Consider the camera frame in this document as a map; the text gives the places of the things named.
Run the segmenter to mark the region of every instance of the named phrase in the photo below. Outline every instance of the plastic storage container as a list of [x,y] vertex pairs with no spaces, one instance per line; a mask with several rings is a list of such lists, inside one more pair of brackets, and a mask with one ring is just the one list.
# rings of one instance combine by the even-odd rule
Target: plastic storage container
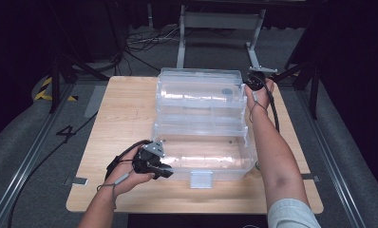
[[153,141],[162,141],[169,180],[191,187],[240,180],[253,166],[239,71],[163,68]]

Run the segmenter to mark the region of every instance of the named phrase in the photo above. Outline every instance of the forearm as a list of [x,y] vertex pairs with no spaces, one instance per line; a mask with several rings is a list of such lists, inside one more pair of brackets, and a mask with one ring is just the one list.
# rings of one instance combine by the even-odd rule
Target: forearm
[[283,198],[294,198],[308,204],[304,183],[292,150],[275,130],[263,108],[257,106],[252,112],[252,119],[268,208]]
[[89,204],[79,227],[111,227],[114,214],[112,187],[102,187]]

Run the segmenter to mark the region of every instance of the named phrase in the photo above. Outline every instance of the hand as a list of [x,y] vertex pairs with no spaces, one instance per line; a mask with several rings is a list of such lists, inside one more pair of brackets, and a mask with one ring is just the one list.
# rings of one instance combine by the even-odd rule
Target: hand
[[[274,82],[272,80],[266,79],[266,86],[269,89],[269,91],[273,92]],[[252,108],[254,110],[260,109],[260,108],[257,108],[258,105],[255,106],[255,100],[254,100],[254,96],[253,96],[252,92],[253,91],[246,85],[245,86],[245,93],[246,93],[246,96],[248,97],[247,106],[248,106],[249,110],[252,110]],[[259,89],[258,91],[256,91],[256,97],[257,97],[257,101],[259,102],[259,104],[262,105],[265,109],[267,109],[269,104],[270,104],[270,99],[269,99],[269,95],[267,94],[267,91],[264,87]]]
[[[133,158],[139,151],[139,148],[141,147],[142,145],[138,145],[132,150],[130,150],[125,156],[123,156],[122,160],[133,160]],[[122,193],[126,193],[132,190],[136,185],[140,183],[148,182],[152,178],[154,178],[153,173],[147,173],[147,174],[136,173],[133,170],[132,161],[122,161],[114,168],[112,173],[105,180],[104,184],[112,184],[124,174],[129,174],[129,176],[127,177],[127,179],[125,179],[124,181],[122,181],[121,183],[115,186],[116,196],[119,196]]]

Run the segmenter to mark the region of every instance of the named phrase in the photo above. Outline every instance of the light wood tabletop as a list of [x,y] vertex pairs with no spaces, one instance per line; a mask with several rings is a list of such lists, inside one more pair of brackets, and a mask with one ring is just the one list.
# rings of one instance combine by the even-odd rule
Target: light wood tabletop
[[[66,203],[69,211],[85,211],[115,156],[133,143],[151,138],[156,119],[157,80],[157,77],[123,76],[110,79],[76,174],[87,178],[87,185],[72,186]],[[274,101],[280,133],[292,149],[301,173],[310,174],[277,86]],[[246,119],[255,151],[252,125]],[[304,183],[313,212],[322,213],[323,204],[314,181]],[[192,189],[189,181],[151,180],[120,195],[116,204],[117,212],[126,213],[267,214],[263,181],[255,168],[242,180],[215,181],[211,189]]]

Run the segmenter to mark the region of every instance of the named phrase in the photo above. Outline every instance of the t-shirt sleeve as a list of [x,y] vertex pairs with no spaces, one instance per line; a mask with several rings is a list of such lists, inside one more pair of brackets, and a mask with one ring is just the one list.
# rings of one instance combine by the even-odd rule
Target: t-shirt sleeve
[[275,202],[268,214],[269,228],[320,227],[311,208],[298,199]]

